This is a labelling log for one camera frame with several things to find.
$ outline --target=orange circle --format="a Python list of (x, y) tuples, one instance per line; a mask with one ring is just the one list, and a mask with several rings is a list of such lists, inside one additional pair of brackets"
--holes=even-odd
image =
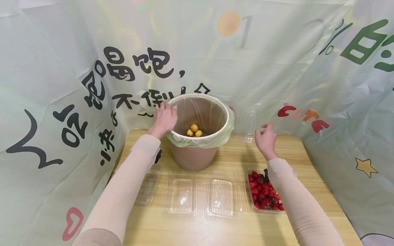
[(224, 12), (217, 21), (217, 31), (227, 37), (232, 35), (240, 26), (241, 18), (235, 11)]

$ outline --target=number 1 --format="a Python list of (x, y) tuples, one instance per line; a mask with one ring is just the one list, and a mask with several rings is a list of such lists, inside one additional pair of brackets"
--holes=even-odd
[(242, 19), (243, 20), (246, 19), (246, 25), (245, 25), (245, 30), (243, 31), (242, 43), (241, 43), (240, 48), (241, 49), (245, 49), (246, 38), (247, 38), (247, 35), (249, 34), (249, 29), (250, 29), (250, 25), (252, 23), (253, 16), (252, 15), (248, 15), (248, 16), (242, 18)]

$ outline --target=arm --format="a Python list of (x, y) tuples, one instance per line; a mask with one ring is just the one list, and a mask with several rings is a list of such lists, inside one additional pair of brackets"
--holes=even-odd
[(159, 151), (160, 138), (177, 121), (177, 108), (162, 103), (154, 112), (153, 127), (134, 144), (86, 220), (74, 246), (120, 246), (126, 224), (146, 172)]
[(296, 178), (287, 161), (274, 151), (276, 134), (270, 125), (256, 131), (256, 144), (268, 162), (269, 179), (281, 200), (301, 246), (344, 246), (341, 237), (319, 203)]

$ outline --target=bin rim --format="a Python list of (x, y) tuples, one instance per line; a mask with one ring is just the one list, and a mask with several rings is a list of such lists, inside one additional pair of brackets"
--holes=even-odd
[(227, 124), (229, 123), (229, 118), (230, 118), (230, 112), (227, 109), (226, 105), (224, 103), (222, 103), (218, 98), (214, 97), (214, 96), (210, 96), (207, 94), (202, 94), (202, 93), (188, 93), (188, 94), (182, 94), (180, 96), (174, 97), (173, 99), (171, 99), (168, 103), (171, 105), (171, 103), (177, 102), (180, 99), (184, 99), (184, 98), (190, 98), (190, 97), (194, 97), (194, 98), (210, 98), (212, 99), (214, 102), (216, 102), (217, 104), (219, 104), (224, 111), (226, 112), (226, 123), (223, 125), (222, 128), (220, 128), (219, 131), (215, 132), (214, 134), (211, 134), (209, 136), (205, 136), (205, 137), (188, 137), (188, 136), (184, 136), (181, 135), (179, 133), (176, 133), (175, 131), (171, 131), (170, 133), (174, 136), (178, 136), (180, 138), (184, 138), (184, 139), (194, 139), (194, 140), (205, 140), (205, 139), (210, 139), (213, 138), (215, 136), (217, 136), (220, 131), (225, 128), (227, 126)]

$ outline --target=plastic container with strawberries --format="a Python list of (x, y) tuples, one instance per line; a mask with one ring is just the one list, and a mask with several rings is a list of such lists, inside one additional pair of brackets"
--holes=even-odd
[(272, 187), (268, 170), (247, 169), (247, 187), (252, 208), (258, 212), (281, 213), (284, 211), (281, 197)]

